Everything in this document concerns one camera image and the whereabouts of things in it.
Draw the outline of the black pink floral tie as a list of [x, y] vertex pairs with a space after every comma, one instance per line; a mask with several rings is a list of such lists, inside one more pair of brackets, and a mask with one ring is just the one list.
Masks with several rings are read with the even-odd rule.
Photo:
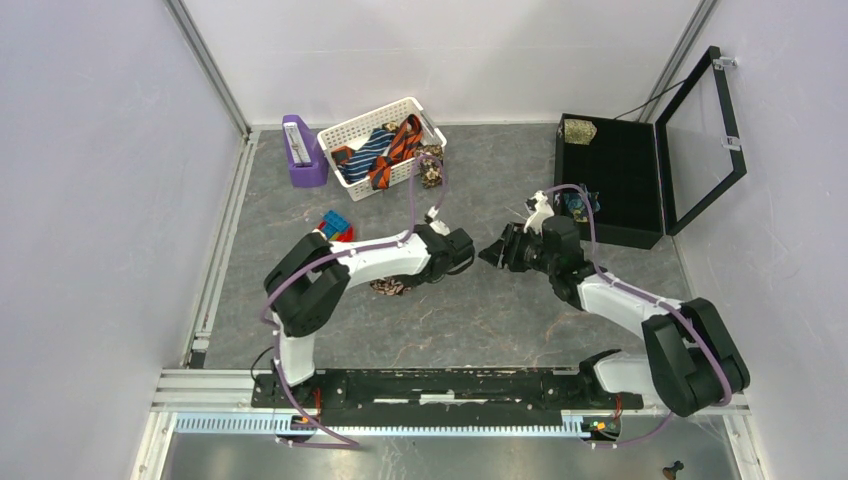
[[402, 296], [414, 289], [414, 286], [405, 284], [394, 277], [372, 280], [369, 286], [374, 292], [385, 296]]

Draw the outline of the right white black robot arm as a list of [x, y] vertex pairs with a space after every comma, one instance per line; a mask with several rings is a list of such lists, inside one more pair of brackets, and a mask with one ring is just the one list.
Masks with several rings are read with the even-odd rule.
[[751, 376], [716, 306], [685, 302], [636, 288], [591, 262], [574, 221], [555, 215], [539, 230], [511, 222], [479, 258], [511, 272], [547, 276], [557, 298], [604, 317], [644, 341], [650, 384], [676, 415], [725, 404]]

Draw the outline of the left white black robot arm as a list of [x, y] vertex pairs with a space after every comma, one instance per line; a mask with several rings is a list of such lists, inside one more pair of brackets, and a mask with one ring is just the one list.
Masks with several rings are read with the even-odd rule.
[[463, 272], [474, 256], [465, 230], [436, 222], [367, 241], [329, 241], [319, 232], [302, 237], [264, 280], [261, 319], [275, 335], [278, 397], [295, 408], [312, 399], [316, 334], [347, 290], [389, 277], [413, 287], [436, 283]]

